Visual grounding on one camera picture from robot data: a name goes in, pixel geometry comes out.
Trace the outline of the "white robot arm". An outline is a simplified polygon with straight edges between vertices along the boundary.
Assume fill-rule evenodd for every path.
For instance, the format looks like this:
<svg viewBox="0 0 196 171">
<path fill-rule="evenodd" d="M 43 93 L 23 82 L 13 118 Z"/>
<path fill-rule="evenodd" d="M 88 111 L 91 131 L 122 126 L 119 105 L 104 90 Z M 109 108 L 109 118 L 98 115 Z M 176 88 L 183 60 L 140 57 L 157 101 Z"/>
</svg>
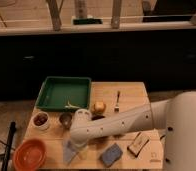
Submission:
<svg viewBox="0 0 196 171">
<path fill-rule="evenodd" d="M 76 111 L 70 139 L 84 148 L 91 139 L 129 132 L 165 130 L 164 171 L 196 171 L 196 91 L 135 107 L 92 121 L 88 110 Z"/>
</svg>

